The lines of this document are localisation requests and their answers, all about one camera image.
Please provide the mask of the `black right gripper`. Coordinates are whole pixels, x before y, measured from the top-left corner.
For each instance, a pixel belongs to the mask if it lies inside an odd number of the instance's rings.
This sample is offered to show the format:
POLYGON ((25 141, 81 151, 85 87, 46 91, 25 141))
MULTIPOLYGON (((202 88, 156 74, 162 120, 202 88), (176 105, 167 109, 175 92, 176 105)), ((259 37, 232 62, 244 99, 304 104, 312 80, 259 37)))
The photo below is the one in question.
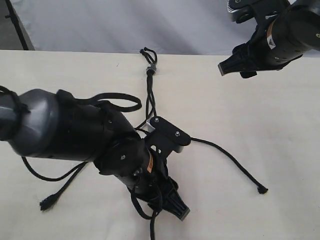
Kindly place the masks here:
POLYGON ((272 17, 257 28, 248 42, 236 46, 232 55, 218 64, 218 69, 222 76, 240 73, 247 79, 258 72, 281 70, 307 51, 281 17, 272 17))

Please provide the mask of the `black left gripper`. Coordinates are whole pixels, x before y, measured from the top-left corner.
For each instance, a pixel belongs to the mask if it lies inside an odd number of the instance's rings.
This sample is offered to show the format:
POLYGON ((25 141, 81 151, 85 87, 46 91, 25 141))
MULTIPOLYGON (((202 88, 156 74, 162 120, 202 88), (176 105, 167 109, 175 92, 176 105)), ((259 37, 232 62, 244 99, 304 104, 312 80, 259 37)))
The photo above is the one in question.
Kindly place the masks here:
POLYGON ((160 157, 152 148, 148 157, 127 176, 117 175, 134 197, 146 202, 151 208, 164 208, 165 211, 184 221, 190 213, 189 207, 181 199, 175 180, 169 176, 167 160, 160 157))

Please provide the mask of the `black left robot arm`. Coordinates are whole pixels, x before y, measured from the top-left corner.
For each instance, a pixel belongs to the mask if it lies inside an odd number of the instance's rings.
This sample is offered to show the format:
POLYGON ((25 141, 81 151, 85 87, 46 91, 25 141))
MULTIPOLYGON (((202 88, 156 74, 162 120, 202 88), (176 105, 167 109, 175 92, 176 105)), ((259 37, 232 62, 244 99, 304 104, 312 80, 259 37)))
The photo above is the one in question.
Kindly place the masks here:
POLYGON ((160 116, 148 121, 141 137, 124 116, 141 108, 124 93, 100 93, 78 99, 70 92, 32 89, 21 95, 0 89, 0 139, 21 157, 92 162, 99 173, 114 176, 156 212, 183 220, 189 208, 169 176, 167 157, 180 153, 191 137, 160 116))

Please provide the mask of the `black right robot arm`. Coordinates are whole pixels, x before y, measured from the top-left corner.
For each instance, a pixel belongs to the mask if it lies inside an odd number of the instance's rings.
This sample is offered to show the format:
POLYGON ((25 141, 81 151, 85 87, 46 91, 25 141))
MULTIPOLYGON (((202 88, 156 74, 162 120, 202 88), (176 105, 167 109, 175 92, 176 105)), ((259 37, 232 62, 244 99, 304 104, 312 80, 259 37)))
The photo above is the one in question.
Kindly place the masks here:
POLYGON ((218 64, 222 76, 240 73, 248 79, 263 71, 282 70, 310 50, 320 49, 318 0, 229 0, 227 10, 237 24, 255 19, 251 38, 218 64))

